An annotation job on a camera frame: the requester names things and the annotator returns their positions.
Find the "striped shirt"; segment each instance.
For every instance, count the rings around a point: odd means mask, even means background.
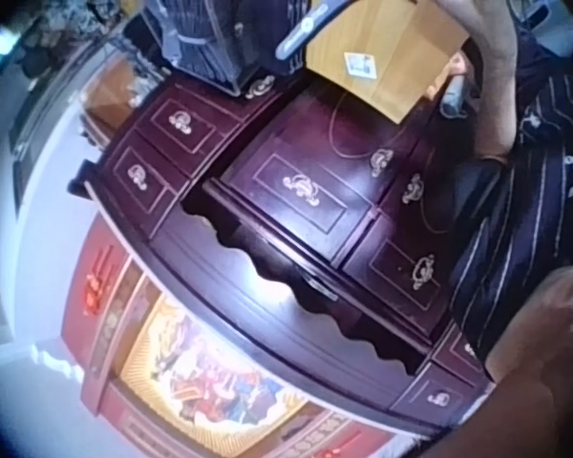
[[[543,279],[573,264],[573,71],[536,93],[509,166],[474,159],[456,171],[450,307],[483,362]]]

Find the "sticker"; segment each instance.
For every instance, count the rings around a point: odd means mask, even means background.
[[[375,59],[371,54],[360,54],[358,52],[344,52],[346,68],[350,76],[360,76],[361,78],[377,79],[375,71]]]

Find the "colorful painted artwork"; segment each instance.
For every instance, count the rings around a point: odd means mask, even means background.
[[[165,299],[121,379],[174,426],[225,457],[263,439],[307,402]]]

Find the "person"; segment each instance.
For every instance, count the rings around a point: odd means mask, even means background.
[[[474,157],[451,180],[449,306],[497,386],[406,457],[573,456],[573,58],[506,0],[435,1],[483,63]]]

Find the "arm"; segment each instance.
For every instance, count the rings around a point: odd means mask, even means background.
[[[476,41],[484,80],[475,153],[505,160],[516,140],[518,37],[507,0],[436,0]]]
[[[516,141],[516,65],[484,53],[475,153],[505,161]]]

